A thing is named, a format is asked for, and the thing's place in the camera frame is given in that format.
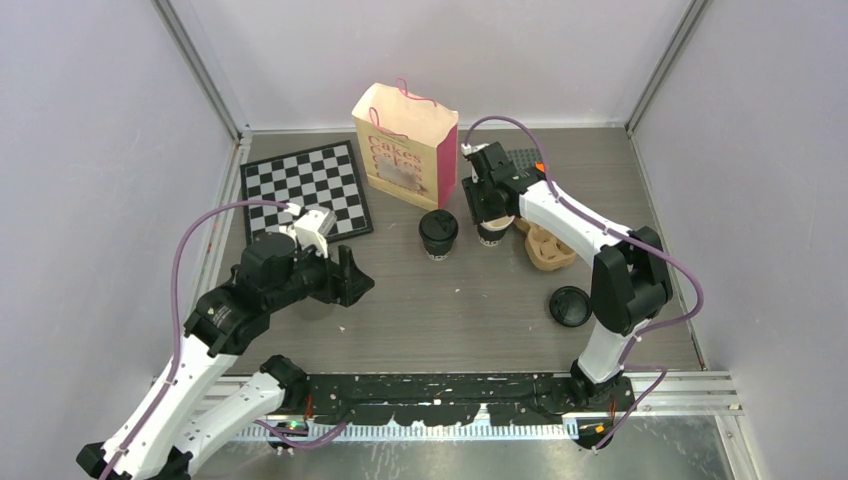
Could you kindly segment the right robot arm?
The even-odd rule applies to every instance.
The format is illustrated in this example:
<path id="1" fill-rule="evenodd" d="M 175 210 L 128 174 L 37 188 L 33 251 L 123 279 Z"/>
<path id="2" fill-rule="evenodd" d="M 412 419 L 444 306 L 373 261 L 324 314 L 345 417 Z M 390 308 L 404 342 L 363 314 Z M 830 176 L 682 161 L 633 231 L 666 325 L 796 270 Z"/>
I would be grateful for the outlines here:
<path id="1" fill-rule="evenodd" d="M 462 187 L 475 223 L 522 218 L 547 230 L 590 266 L 589 300 L 596 322 L 570 368 L 566 390 L 571 404 L 598 409 L 621 377 L 624 355 L 636 336 L 672 297 L 657 232 L 630 230 L 604 218 L 566 194 L 542 168 L 517 168 L 498 142 L 464 144 L 461 153 L 472 167 Z"/>

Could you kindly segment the black paper coffee cup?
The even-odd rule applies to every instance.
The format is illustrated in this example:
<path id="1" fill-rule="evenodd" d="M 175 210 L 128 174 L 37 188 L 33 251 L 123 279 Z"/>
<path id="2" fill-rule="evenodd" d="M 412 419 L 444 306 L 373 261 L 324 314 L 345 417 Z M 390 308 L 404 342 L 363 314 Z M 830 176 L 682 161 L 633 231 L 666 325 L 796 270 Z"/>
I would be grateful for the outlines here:
<path id="1" fill-rule="evenodd" d="M 452 250 L 453 244 L 455 242 L 455 240 L 454 240 L 452 242 L 435 242 L 435 243 L 433 243 L 433 242 L 424 241 L 422 238 L 421 238 L 421 240 L 422 240 L 422 244 L 423 244 L 424 250 L 426 251 L 427 255 L 432 260 L 436 260 L 436 261 L 445 259 L 449 255 L 450 251 Z"/>

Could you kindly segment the black plastic cup lid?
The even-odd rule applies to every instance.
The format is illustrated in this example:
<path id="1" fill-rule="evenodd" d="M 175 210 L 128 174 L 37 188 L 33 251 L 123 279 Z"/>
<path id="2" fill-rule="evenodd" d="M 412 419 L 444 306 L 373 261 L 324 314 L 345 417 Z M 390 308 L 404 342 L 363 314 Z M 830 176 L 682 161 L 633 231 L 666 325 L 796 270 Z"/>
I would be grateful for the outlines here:
<path id="1" fill-rule="evenodd" d="M 447 210 L 437 209 L 424 214 L 418 225 L 419 235 L 428 242 L 452 242 L 458 234 L 458 221 Z"/>

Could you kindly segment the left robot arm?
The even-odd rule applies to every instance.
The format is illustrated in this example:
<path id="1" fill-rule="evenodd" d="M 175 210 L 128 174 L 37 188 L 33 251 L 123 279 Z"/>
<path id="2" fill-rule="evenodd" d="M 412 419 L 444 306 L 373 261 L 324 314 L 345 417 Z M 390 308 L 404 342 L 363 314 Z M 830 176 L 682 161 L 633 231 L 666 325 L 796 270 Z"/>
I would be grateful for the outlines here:
<path id="1" fill-rule="evenodd" d="M 285 233 L 247 246 L 230 279 L 200 297 L 183 328 L 178 357 L 127 422 L 107 441 L 87 444 L 76 462 L 93 479 L 190 479 L 236 433 L 278 409 L 298 412 L 306 373 L 274 355 L 246 385 L 200 416 L 217 380 L 270 325 L 273 313 L 311 297 L 349 307 L 375 285 L 339 246 L 332 257 Z"/>

